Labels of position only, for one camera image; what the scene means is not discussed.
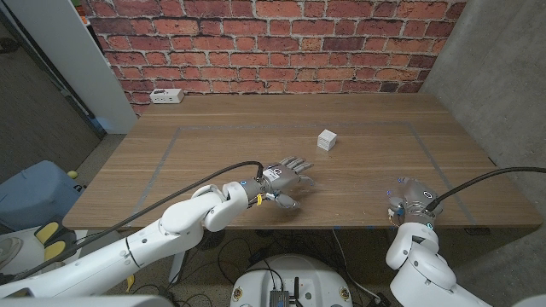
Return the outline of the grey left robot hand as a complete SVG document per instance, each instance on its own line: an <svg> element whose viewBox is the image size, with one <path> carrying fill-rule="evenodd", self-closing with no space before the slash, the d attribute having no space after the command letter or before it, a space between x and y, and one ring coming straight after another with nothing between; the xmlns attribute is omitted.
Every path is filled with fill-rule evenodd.
<svg viewBox="0 0 546 307"><path fill-rule="evenodd" d="M288 190L302 182L312 185L313 180L304 174L304 171L312 166L311 162L295 156L268 165L258 180L260 194L266 200L274 201L282 209L298 208L299 202L288 195Z"/></svg>

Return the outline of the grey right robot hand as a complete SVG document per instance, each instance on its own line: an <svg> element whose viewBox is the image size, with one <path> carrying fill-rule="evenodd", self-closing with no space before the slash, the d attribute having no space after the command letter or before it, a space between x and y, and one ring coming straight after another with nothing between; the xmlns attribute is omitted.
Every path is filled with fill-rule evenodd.
<svg viewBox="0 0 546 307"><path fill-rule="evenodd" d="M388 217L396 226L403 223L421 223L434 229L436 218L443 212L443 205L438 203L433 209L427 208L439 196L423 182L414 178L398 179L398 193L389 195Z"/></svg>

